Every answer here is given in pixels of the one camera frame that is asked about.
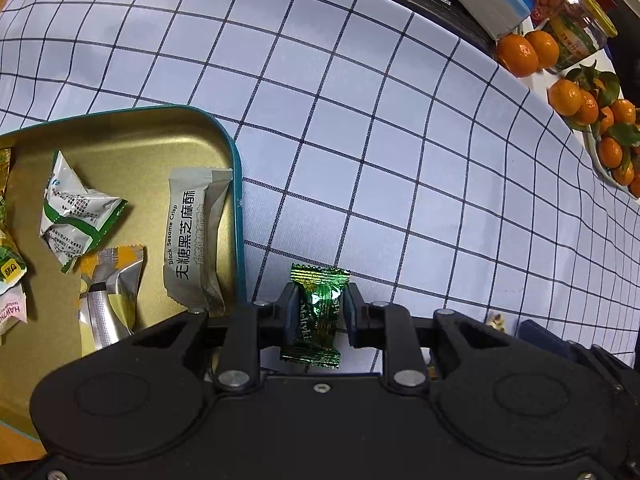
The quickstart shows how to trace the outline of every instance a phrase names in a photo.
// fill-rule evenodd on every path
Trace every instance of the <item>silver snack wrapper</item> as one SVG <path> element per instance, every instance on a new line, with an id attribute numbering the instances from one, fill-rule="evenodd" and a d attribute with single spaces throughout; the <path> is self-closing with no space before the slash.
<path id="1" fill-rule="evenodd" d="M 80 294 L 78 319 L 91 329 L 91 350 L 100 350 L 131 335 L 143 263 L 142 246 L 109 248 L 98 251 L 91 276 L 83 272 L 86 290 Z M 87 345 L 87 341 L 82 342 L 83 354 Z"/>
<path id="2" fill-rule="evenodd" d="M 229 168 L 175 168 L 169 175 L 162 275 L 167 295 L 188 308 L 224 312 L 216 258 L 218 225 L 232 178 Z"/>

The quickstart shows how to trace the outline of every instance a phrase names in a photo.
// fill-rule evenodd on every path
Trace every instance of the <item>green leaf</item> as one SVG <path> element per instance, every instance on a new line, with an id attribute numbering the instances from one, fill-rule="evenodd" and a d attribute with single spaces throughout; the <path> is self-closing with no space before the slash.
<path id="1" fill-rule="evenodd" d="M 596 62 L 593 62 L 593 65 L 591 66 L 586 66 L 586 65 L 580 65 L 580 68 L 582 69 L 582 73 L 584 74 L 584 78 L 586 79 L 588 85 L 590 86 L 589 88 L 587 88 L 587 90 L 591 90 L 595 87 L 595 81 L 596 78 L 598 77 L 598 74 L 600 73 L 599 70 L 596 70 Z"/>
<path id="2" fill-rule="evenodd" d="M 569 70 L 569 72 L 566 73 L 566 76 L 564 76 L 564 78 L 568 79 L 569 81 L 573 81 L 575 83 L 578 80 L 584 78 L 584 72 L 579 66 L 577 66 L 576 68 L 572 68 L 571 70 Z"/>
<path id="3" fill-rule="evenodd" d="M 631 150 L 628 146 L 622 146 L 622 163 L 620 164 L 620 169 L 622 173 L 626 172 L 626 169 L 631 164 Z"/>
<path id="4" fill-rule="evenodd" d="M 601 122 L 602 120 L 598 118 L 598 120 L 591 125 L 591 135 L 593 135 L 593 138 L 596 139 L 596 142 L 600 140 L 600 123 Z"/>
<path id="5" fill-rule="evenodd" d="M 610 106 L 620 95 L 620 79 L 613 72 L 600 72 L 598 79 L 602 81 L 604 90 L 598 94 L 598 106 Z"/>
<path id="6" fill-rule="evenodd" d="M 640 131 L 633 124 L 617 123 L 610 126 L 607 133 L 620 146 L 640 146 Z"/>
<path id="7" fill-rule="evenodd" d="M 578 130 L 579 132 L 588 132 L 590 128 L 588 126 L 583 126 L 582 124 L 578 124 L 574 117 L 562 117 L 562 120 L 566 123 L 566 125 L 572 130 Z"/>

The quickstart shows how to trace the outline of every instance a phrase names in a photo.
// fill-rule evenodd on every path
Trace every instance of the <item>white snack wrapper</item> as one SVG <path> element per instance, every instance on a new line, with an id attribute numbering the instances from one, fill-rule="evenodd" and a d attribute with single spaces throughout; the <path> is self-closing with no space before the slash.
<path id="1" fill-rule="evenodd" d="M 231 169 L 175 168 L 169 175 L 169 213 L 164 245 L 164 288 L 188 308 L 223 312 L 216 275 L 218 225 Z"/>
<path id="2" fill-rule="evenodd" d="M 27 322 L 27 298 L 21 283 L 12 286 L 0 296 L 0 344 L 2 334 L 18 321 Z"/>
<path id="3" fill-rule="evenodd" d="M 82 184 L 61 152 L 44 192 L 40 236 L 67 272 L 78 256 L 94 249 L 122 213 L 126 200 Z"/>

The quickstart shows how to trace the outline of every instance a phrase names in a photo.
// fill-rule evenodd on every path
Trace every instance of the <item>jar lid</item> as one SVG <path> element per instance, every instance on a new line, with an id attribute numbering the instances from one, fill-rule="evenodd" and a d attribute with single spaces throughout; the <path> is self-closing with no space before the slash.
<path id="1" fill-rule="evenodd" d="M 618 31 L 616 27 L 613 25 L 613 22 L 609 19 L 609 17 L 605 14 L 602 7 L 599 6 L 596 0 L 581 0 L 584 7 L 589 11 L 589 13 L 594 17 L 598 25 L 602 28 L 604 33 L 609 38 L 615 38 L 618 35 Z"/>

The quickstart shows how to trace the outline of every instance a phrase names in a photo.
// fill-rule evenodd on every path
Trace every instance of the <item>teal tin rim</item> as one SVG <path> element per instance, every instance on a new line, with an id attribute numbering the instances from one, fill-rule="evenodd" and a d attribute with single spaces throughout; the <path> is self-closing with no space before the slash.
<path id="1" fill-rule="evenodd" d="M 62 123 L 64 121 L 68 121 L 71 119 L 75 119 L 77 117 L 85 117 L 85 116 L 103 116 L 110 114 L 118 114 L 118 113 L 126 113 L 126 112 L 135 112 L 136 110 L 157 110 L 160 108 L 182 108 L 186 110 L 193 110 L 204 117 L 206 117 L 211 123 L 223 134 L 223 138 L 226 140 L 226 145 L 229 147 L 229 151 L 231 152 L 232 158 L 232 171 L 233 171 L 233 186 L 231 187 L 233 200 L 234 200 L 234 245 L 236 248 L 236 303 L 238 305 L 246 303 L 246 275 L 244 270 L 244 229 L 242 227 L 242 163 L 240 162 L 240 154 L 238 153 L 238 148 L 236 148 L 236 143 L 232 139 L 232 137 L 226 132 L 225 127 L 213 116 L 213 114 L 201 110 L 200 108 L 196 108 L 194 106 L 188 105 L 159 105 L 159 106 L 148 106 L 143 108 L 122 108 L 120 110 L 109 110 L 105 112 L 96 112 L 95 114 L 85 114 L 84 116 L 71 116 L 65 117 L 63 119 L 56 119 L 55 121 L 49 121 L 49 123 Z M 20 129 L 20 131 L 31 130 L 32 128 L 41 127 L 43 124 L 49 123 L 39 123 L 32 124 L 31 126 L 27 126 L 26 128 Z"/>

